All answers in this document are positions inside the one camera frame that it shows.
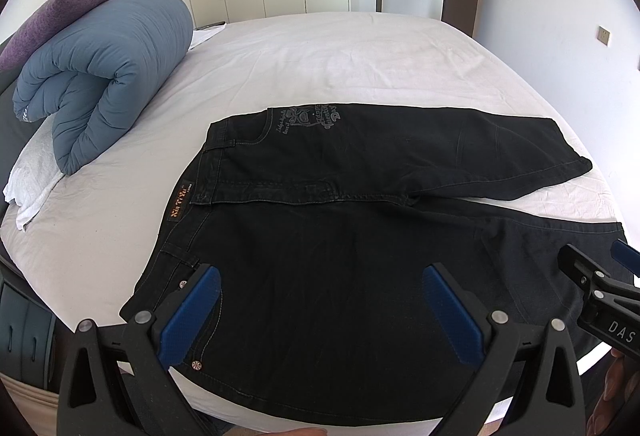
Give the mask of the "person's right hand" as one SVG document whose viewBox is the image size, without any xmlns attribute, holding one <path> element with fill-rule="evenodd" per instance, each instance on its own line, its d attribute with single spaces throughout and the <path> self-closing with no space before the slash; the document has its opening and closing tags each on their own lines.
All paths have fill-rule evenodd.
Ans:
<svg viewBox="0 0 640 436">
<path fill-rule="evenodd" d="M 604 377 L 603 392 L 587 422 L 587 436 L 601 435 L 614 419 L 615 398 L 623 395 L 624 400 L 628 401 L 639 386 L 639 372 L 629 378 L 625 376 L 625 355 L 623 352 L 612 348 L 610 355 L 613 361 Z"/>
</svg>

